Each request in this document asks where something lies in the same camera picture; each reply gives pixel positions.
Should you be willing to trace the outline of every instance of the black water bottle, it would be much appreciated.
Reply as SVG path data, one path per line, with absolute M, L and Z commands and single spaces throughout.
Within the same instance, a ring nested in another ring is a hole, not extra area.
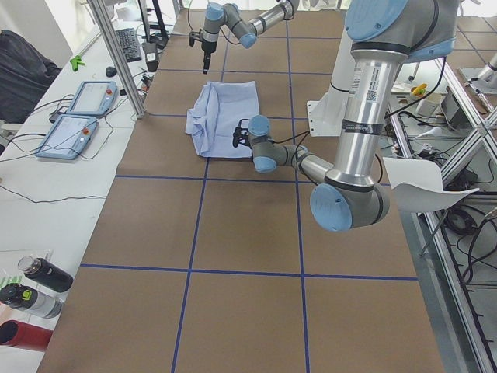
M 0 290 L 0 302 L 11 309 L 51 319 L 61 313 L 62 302 L 41 291 L 21 284 L 7 284 Z
M 36 281 L 47 288 L 63 293 L 72 285 L 72 276 L 56 267 L 43 258 L 33 258 L 24 256 L 17 267 L 24 272 L 24 275 L 30 280 Z

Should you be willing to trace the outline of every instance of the robotic arm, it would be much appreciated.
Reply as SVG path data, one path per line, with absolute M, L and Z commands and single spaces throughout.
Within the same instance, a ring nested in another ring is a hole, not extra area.
M 250 22 L 246 23 L 239 14 L 235 4 L 219 5 L 210 2 L 207 6 L 203 30 L 192 31 L 189 35 L 189 45 L 192 47 L 195 41 L 202 43 L 203 50 L 203 73 L 209 71 L 210 55 L 216 51 L 217 39 L 221 26 L 226 25 L 230 31 L 240 40 L 245 48 L 250 48 L 257 41 L 257 36 L 265 33 L 283 20 L 292 19 L 298 9 L 299 0 L 280 0 L 277 5 Z
M 275 145 L 263 116 L 252 118 L 245 134 L 237 128 L 234 145 L 248 142 L 260 173 L 292 165 L 318 183 L 311 210 L 321 227 L 336 232 L 380 221 L 388 212 L 388 196 L 370 171 L 392 86 L 405 62 L 427 61 L 452 51 L 458 6 L 459 0 L 352 2 L 345 26 L 356 66 L 334 165 L 304 147 Z M 223 14 L 219 24 L 226 20 Z M 288 17 L 285 13 L 279 19 Z M 249 23 L 248 31 L 259 32 L 254 26 L 258 20 Z

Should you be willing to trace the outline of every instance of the light blue cloth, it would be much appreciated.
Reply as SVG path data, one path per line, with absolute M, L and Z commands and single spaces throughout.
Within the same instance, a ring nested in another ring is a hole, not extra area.
M 249 147 L 233 147 L 233 132 L 240 119 L 259 114 L 255 82 L 207 82 L 195 106 L 186 115 L 187 134 L 192 135 L 198 155 L 214 158 L 247 158 Z

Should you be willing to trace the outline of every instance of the bottle cap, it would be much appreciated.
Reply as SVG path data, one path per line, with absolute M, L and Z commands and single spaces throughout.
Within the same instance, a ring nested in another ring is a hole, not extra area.
M 17 263 L 17 267 L 25 274 L 34 274 L 40 267 L 38 262 L 39 260 L 27 255 L 21 258 L 21 260 Z
M 0 290 L 0 302 L 9 303 L 17 295 L 19 284 L 7 284 Z

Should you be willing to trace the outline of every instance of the keyboard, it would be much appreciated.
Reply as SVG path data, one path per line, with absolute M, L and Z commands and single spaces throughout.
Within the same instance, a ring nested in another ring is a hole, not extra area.
M 139 61 L 141 59 L 140 43 L 138 43 L 137 33 L 134 29 L 116 30 L 116 35 L 126 61 Z

